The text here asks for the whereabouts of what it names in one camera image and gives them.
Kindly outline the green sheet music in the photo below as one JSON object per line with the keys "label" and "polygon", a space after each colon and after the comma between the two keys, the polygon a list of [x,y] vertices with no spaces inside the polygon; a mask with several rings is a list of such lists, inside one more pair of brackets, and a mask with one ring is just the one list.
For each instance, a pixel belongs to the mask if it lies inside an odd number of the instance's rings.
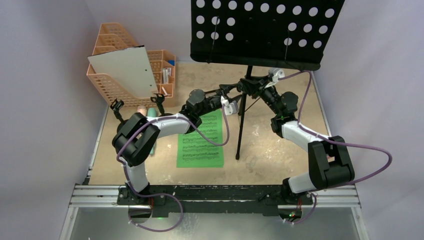
{"label": "green sheet music", "polygon": [[[223,116],[220,110],[201,117],[198,129],[211,141],[221,144],[223,138]],[[177,168],[222,168],[224,150],[205,140],[197,131],[180,134],[177,145]]]}

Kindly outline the black music stand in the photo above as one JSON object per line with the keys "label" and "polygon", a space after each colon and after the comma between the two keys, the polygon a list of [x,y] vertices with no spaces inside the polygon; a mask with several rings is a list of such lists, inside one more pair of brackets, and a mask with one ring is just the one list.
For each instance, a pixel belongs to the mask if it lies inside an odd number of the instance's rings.
{"label": "black music stand", "polygon": [[245,77],[268,76],[271,68],[298,74],[316,71],[343,4],[193,0],[190,57],[196,62],[246,65]]}

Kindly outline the mint green toy microphone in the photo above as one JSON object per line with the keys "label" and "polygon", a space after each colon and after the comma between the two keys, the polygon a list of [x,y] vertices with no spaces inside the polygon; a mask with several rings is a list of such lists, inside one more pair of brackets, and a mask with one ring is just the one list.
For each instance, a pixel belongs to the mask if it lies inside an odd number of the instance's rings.
{"label": "mint green toy microphone", "polygon": [[[147,116],[148,117],[157,117],[158,116],[157,110],[155,108],[153,108],[153,107],[148,108],[148,110],[147,110]],[[155,154],[155,149],[156,149],[156,143],[153,144],[153,147],[150,150],[150,153],[149,154],[151,156],[153,156]]]}

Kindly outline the pink toy microphone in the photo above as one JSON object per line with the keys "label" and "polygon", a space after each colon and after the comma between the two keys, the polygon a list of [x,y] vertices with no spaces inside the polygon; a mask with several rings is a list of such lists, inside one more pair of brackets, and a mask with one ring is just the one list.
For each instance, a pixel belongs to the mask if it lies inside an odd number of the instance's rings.
{"label": "pink toy microphone", "polygon": [[144,105],[139,105],[137,107],[137,112],[140,113],[140,114],[142,114],[142,115],[144,115],[144,116],[147,116],[148,109]]}

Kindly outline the black round microphone stand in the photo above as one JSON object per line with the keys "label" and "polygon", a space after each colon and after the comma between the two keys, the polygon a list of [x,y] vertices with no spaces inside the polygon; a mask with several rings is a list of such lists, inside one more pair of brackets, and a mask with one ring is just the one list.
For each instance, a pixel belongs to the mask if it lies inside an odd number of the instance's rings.
{"label": "black round microphone stand", "polygon": [[125,105],[123,100],[118,100],[117,98],[114,99],[114,101],[110,105],[110,109],[112,110],[115,118],[119,120],[119,125],[116,128],[116,131],[119,132],[120,129],[124,126],[124,124],[127,122],[127,120],[124,120],[120,110]]}

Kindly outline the peach plastic file organizer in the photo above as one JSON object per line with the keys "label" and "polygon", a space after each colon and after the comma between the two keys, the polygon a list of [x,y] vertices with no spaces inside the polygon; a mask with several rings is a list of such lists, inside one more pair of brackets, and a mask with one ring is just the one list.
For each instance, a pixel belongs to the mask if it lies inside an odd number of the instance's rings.
{"label": "peach plastic file organizer", "polygon": [[165,96],[164,106],[177,104],[176,56],[167,50],[146,50],[117,22],[102,23],[86,76],[110,104],[155,107],[151,98]]}

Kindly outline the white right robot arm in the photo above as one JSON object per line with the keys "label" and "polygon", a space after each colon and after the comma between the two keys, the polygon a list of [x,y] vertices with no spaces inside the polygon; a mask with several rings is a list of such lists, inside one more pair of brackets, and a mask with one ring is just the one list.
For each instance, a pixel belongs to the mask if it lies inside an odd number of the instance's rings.
{"label": "white right robot arm", "polygon": [[280,196],[288,204],[300,195],[312,191],[340,186],[352,181],[355,171],[344,139],[340,136],[322,136],[304,127],[295,117],[299,97],[287,91],[279,94],[274,86],[267,86],[270,76],[240,79],[240,90],[260,98],[275,114],[271,129],[307,152],[308,170],[283,180]]}

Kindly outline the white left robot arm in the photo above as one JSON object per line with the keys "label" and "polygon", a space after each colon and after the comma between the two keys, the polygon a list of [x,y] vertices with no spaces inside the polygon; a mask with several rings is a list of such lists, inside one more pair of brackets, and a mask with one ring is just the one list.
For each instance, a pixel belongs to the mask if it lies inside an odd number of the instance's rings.
{"label": "white left robot arm", "polygon": [[230,98],[228,93],[236,89],[242,91],[241,84],[221,84],[218,89],[192,90],[181,110],[176,114],[146,117],[134,113],[123,123],[112,139],[117,156],[122,164],[129,197],[138,205],[146,203],[152,194],[146,176],[145,161],[157,139],[171,135],[189,134],[199,131],[201,117],[216,110],[224,116],[236,114],[241,94]]}

